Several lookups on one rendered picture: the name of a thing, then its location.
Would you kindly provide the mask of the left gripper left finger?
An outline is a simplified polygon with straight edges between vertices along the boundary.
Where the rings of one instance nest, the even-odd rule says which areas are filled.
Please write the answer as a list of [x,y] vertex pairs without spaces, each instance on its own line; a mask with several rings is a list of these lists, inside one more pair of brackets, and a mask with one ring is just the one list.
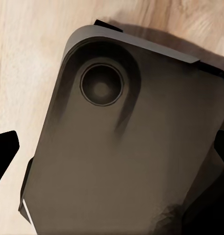
[[19,149],[19,138],[15,130],[0,134],[0,179]]

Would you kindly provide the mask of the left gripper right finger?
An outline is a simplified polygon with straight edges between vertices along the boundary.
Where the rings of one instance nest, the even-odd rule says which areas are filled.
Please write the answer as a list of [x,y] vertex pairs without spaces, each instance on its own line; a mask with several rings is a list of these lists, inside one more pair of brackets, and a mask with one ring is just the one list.
[[214,148],[224,161],[224,131],[219,130],[216,134],[215,141],[214,141]]

